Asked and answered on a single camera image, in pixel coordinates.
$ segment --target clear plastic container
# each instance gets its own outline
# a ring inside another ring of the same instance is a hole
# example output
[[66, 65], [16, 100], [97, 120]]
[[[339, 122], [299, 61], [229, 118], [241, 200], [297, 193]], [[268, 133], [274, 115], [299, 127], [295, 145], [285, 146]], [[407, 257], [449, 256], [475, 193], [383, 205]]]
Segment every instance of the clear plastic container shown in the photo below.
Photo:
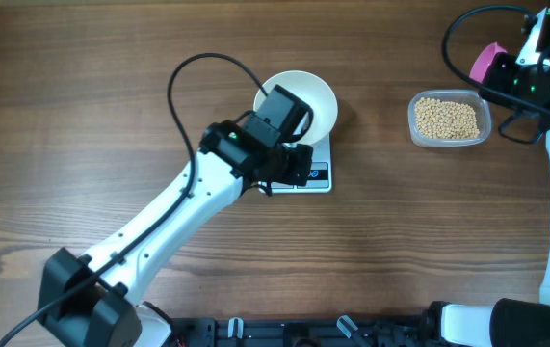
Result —
[[[471, 106], [476, 112], [476, 123], [480, 134], [473, 139], [430, 139], [423, 136], [418, 130], [416, 124], [415, 104], [421, 97], [434, 98], [440, 101], [454, 101]], [[411, 141], [421, 147], [461, 147], [477, 145], [488, 138], [490, 135], [492, 122], [490, 120], [490, 110], [488, 102], [478, 96], [478, 92], [467, 90], [443, 90], [421, 92], [411, 99], [407, 108], [409, 120], [409, 131], [411, 132]]]

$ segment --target container of beans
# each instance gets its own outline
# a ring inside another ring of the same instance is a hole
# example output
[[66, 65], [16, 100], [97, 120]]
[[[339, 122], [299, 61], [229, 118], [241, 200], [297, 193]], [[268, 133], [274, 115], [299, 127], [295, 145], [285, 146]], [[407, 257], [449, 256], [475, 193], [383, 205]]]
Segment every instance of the container of beans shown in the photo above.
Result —
[[466, 90], [421, 92], [411, 99], [407, 116], [411, 141], [421, 147], [477, 145], [492, 126], [488, 102]]

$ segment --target tabletop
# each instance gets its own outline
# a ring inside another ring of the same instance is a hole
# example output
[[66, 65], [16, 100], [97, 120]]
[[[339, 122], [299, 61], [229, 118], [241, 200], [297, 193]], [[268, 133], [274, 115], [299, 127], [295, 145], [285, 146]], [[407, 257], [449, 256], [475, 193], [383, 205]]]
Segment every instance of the tabletop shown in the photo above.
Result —
[[[36, 308], [48, 257], [63, 246], [79, 254], [118, 230], [184, 167], [166, 85], [201, 52], [231, 55], [263, 81], [297, 69], [331, 85], [333, 190], [245, 193], [161, 270], [150, 302], [172, 317], [224, 319], [537, 301], [550, 236], [543, 144], [493, 130], [474, 147], [417, 147], [407, 124], [417, 93], [469, 89], [443, 64], [440, 42], [457, 16], [488, 3], [0, 7], [0, 337]], [[469, 69], [495, 41], [518, 51], [520, 24], [512, 13], [470, 20], [453, 37], [453, 60]], [[182, 71], [173, 97], [197, 144], [255, 93], [237, 67], [203, 60]], [[509, 115], [491, 111], [494, 123]], [[13, 343], [55, 344], [37, 325]]]

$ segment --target pink object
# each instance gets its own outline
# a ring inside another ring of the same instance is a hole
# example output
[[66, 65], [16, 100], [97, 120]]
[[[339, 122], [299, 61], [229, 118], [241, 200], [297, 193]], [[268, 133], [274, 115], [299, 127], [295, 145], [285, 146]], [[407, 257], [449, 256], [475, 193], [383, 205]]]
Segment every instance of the pink object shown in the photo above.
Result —
[[474, 65], [471, 67], [469, 77], [477, 82], [483, 83], [486, 72], [488, 71], [490, 65], [493, 63], [493, 59], [495, 58], [497, 53], [508, 53], [508, 51], [505, 48], [501, 47], [497, 42], [488, 45], [485, 50], [480, 53], [480, 56], [478, 56], [476, 63], [474, 63]]

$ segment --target wooden table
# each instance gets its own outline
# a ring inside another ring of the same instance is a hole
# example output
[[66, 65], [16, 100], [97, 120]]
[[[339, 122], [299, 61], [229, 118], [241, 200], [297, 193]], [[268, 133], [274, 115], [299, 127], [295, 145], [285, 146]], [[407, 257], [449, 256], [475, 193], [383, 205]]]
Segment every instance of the wooden table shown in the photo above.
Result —
[[[44, 261], [122, 227], [179, 173], [171, 71], [193, 54], [232, 55], [263, 80], [289, 69], [324, 78], [339, 121], [334, 190], [250, 191], [171, 259], [146, 298], [173, 317], [336, 317], [417, 313], [433, 300], [536, 301], [549, 246], [543, 145], [493, 134], [430, 149], [409, 137], [418, 93], [466, 88], [441, 61], [458, 0], [262, 1], [0, 9], [0, 336], [36, 307]], [[514, 1], [539, 10], [542, 1]], [[523, 42], [519, 17], [461, 28], [453, 59]], [[251, 107], [236, 67], [200, 61], [174, 88], [196, 144]], [[492, 108], [494, 121], [507, 112]], [[14, 345], [54, 340], [28, 328]]]

